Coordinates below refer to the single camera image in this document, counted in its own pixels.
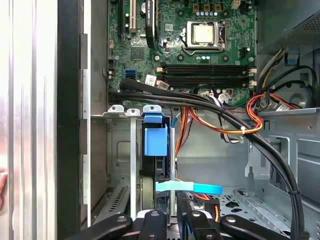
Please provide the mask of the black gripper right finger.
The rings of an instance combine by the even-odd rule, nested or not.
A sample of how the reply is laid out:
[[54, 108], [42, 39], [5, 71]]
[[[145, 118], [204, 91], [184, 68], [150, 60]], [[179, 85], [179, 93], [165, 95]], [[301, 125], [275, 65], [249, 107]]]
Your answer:
[[185, 192], [176, 193], [177, 223], [182, 240], [288, 240], [287, 234], [271, 230], [236, 214], [221, 213], [216, 198], [195, 209]]

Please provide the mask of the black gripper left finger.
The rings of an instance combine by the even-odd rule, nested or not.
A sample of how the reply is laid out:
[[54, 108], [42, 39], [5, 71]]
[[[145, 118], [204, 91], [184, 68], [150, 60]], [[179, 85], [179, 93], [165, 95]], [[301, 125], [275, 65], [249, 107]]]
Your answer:
[[154, 209], [141, 210], [133, 220], [124, 213], [114, 214], [69, 236], [68, 240], [166, 240], [170, 221], [170, 197], [157, 194]]

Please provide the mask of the person's hand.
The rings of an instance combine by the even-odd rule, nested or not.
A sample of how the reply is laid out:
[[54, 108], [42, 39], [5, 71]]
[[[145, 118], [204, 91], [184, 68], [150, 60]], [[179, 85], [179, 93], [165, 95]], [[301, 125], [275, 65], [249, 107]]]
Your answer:
[[2, 192], [6, 185], [7, 177], [8, 177], [8, 170], [4, 167], [1, 167], [0, 168], [0, 209], [2, 208], [2, 205], [3, 205]]

